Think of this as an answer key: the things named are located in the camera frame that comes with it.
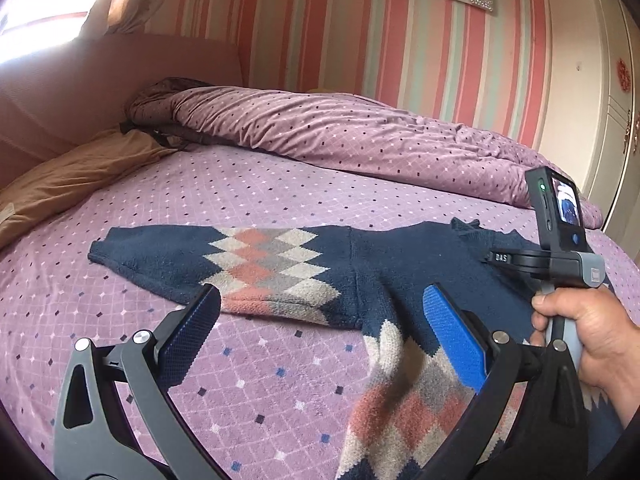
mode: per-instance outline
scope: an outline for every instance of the red decoration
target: red decoration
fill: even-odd
[[[618,80],[620,87],[625,94],[631,92],[631,72],[623,59],[618,60]]]

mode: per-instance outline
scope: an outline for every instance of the argyle pattern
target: argyle pattern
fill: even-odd
[[[328,324],[320,308],[340,293],[317,279],[327,267],[310,264],[321,253],[302,245],[317,235],[302,229],[219,229],[220,250],[204,257],[220,268],[202,280],[218,288],[222,310],[236,314],[290,317]]]
[[[220,290],[222,309],[235,314],[284,316],[328,324],[321,307],[340,292],[322,281],[322,253],[305,247],[317,235],[304,229],[219,228],[204,257],[220,270],[201,281]],[[380,336],[364,336],[370,382],[350,418],[336,478],[409,478],[455,427],[473,397],[442,348],[430,356],[388,319]],[[523,387],[510,399],[482,460],[508,435]]]

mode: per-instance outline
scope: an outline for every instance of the sunlight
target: sunlight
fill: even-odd
[[[86,19],[82,13],[95,1],[8,0],[0,10],[0,63],[77,37]]]

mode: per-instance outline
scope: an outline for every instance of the gray handle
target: gray handle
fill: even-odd
[[[543,294],[551,294],[556,288],[553,283],[542,282],[542,293]],[[559,337],[562,339],[569,349],[569,353],[571,354],[571,359],[574,362],[575,369],[577,370],[580,367],[580,357],[582,356],[582,343],[578,338],[578,331],[575,326],[575,321],[573,319],[564,318],[564,331],[562,335]],[[549,345],[551,343],[551,333],[553,332],[554,323],[556,319],[549,320],[549,325],[546,327],[546,344]]]

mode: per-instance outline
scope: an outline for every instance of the blue gripper pad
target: blue gripper pad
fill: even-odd
[[[188,312],[158,354],[158,386],[181,384],[220,316],[220,292],[212,286]]]
[[[477,394],[486,379],[485,354],[476,336],[467,329],[462,313],[437,285],[424,289],[422,307],[460,382]]]

